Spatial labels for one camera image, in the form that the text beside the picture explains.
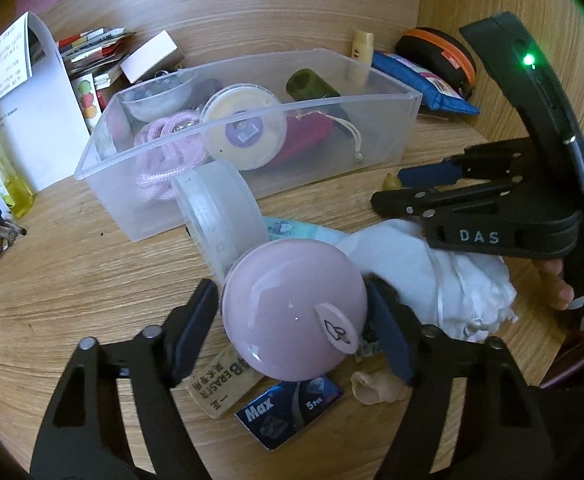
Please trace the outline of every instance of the human hand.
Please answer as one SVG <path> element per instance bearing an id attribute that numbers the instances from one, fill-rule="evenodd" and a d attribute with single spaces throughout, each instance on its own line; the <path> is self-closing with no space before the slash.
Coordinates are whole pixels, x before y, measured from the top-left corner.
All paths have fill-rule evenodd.
<path id="1" fill-rule="evenodd" d="M 532 260 L 541 275 L 547 302 L 556 310 L 565 310 L 574 300 L 574 290 L 565 283 L 559 274 L 563 272 L 562 260 Z"/>

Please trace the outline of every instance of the wooden surface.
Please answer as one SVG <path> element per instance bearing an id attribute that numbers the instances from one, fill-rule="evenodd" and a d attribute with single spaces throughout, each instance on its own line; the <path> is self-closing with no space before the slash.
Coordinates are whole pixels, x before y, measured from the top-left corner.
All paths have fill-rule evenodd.
<path id="1" fill-rule="evenodd" d="M 477 142 L 482 138 L 464 124 L 421 121 L 403 163 L 433 162 Z M 267 215 L 354 232 L 378 221 L 369 200 L 387 171 L 396 168 L 349 174 L 265 198 L 259 205 Z M 210 272 L 184 228 L 130 243 L 86 185 L 73 179 L 40 193 L 24 224 L 29 234 L 0 262 L 0 438 L 28 466 L 48 400 L 79 339 L 92 335 L 102 343 L 115 342 L 161 323 Z M 537 383 L 563 333 L 543 305 L 530 263 L 512 260 L 508 265 L 520 321 L 506 323 L 499 335 L 526 379 Z M 217 319 L 198 365 L 207 364 L 226 344 Z M 360 365 L 348 358 L 330 375 L 344 387 L 344 398 L 276 452 L 264 450 L 231 413 L 218 421 L 208 418 L 183 386 L 175 389 L 174 399 L 215 479 L 364 480 L 380 465 L 406 403 L 360 405 L 352 397 L 350 376 L 384 366 L 382 355 Z M 236 407 L 270 384 L 260 383 Z M 151 468 L 129 385 L 122 384 L 120 391 L 133 455 L 139 465 Z M 437 468 L 450 460 L 461 393 L 458 388 L 453 394 Z"/>
<path id="2" fill-rule="evenodd" d="M 350 53 L 352 31 L 391 46 L 416 24 L 419 0 L 63 0 L 40 16 L 60 40 L 98 27 L 137 30 L 136 44 L 163 29 L 191 64 L 324 46 Z M 0 5 L 0 34 L 16 19 Z"/>
<path id="3" fill-rule="evenodd" d="M 584 14 L 574 0 L 421 0 L 419 25 L 461 40 L 459 27 L 505 10 L 523 20 L 546 53 L 584 132 Z M 480 70 L 472 101 L 482 114 L 469 123 L 489 140 L 525 136 L 518 114 L 475 60 Z"/>

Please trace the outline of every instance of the wooden wall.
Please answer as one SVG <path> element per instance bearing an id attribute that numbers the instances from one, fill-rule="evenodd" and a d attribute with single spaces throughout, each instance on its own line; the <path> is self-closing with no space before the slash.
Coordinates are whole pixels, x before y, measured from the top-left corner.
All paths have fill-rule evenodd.
<path id="1" fill-rule="evenodd" d="M 0 33 L 16 18 L 14 2 L 0 5 Z M 140 43 L 166 29 L 188 62 L 200 64 L 318 46 L 349 54 L 353 28 L 390 46 L 418 10 L 419 0 L 63 0 L 41 18 L 57 39 L 125 26 Z"/>
<path id="2" fill-rule="evenodd" d="M 461 39 L 459 27 L 503 10 L 518 15 L 536 37 L 563 83 L 584 131 L 584 14 L 575 1 L 421 0 L 419 25 L 440 28 Z M 526 134 L 518 114 L 482 67 L 472 101 L 482 114 L 469 123 L 480 134 L 490 140 Z"/>

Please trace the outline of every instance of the white cloth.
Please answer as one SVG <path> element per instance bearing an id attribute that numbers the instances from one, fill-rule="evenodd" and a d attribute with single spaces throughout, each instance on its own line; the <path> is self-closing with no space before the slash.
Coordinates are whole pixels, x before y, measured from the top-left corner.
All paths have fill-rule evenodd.
<path id="1" fill-rule="evenodd" d="M 450 337 L 482 341 L 506 319 L 516 291 L 502 258 L 430 248 L 421 227 L 387 220 L 336 244 L 359 268 L 392 285 L 423 324 Z"/>

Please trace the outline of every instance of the pink rope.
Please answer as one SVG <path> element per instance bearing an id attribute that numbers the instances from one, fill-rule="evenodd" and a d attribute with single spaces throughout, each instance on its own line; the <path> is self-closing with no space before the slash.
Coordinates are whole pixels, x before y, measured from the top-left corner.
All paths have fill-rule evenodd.
<path id="1" fill-rule="evenodd" d="M 198 121 L 200 114 L 185 110 L 171 117 L 157 119 L 144 126 L 134 138 L 141 146 L 159 137 L 178 131 L 183 123 Z M 208 158 L 199 134 L 191 134 L 162 146 L 147 150 L 136 157 L 136 184 L 143 200 L 172 200 L 176 197 L 170 179 L 199 166 Z"/>

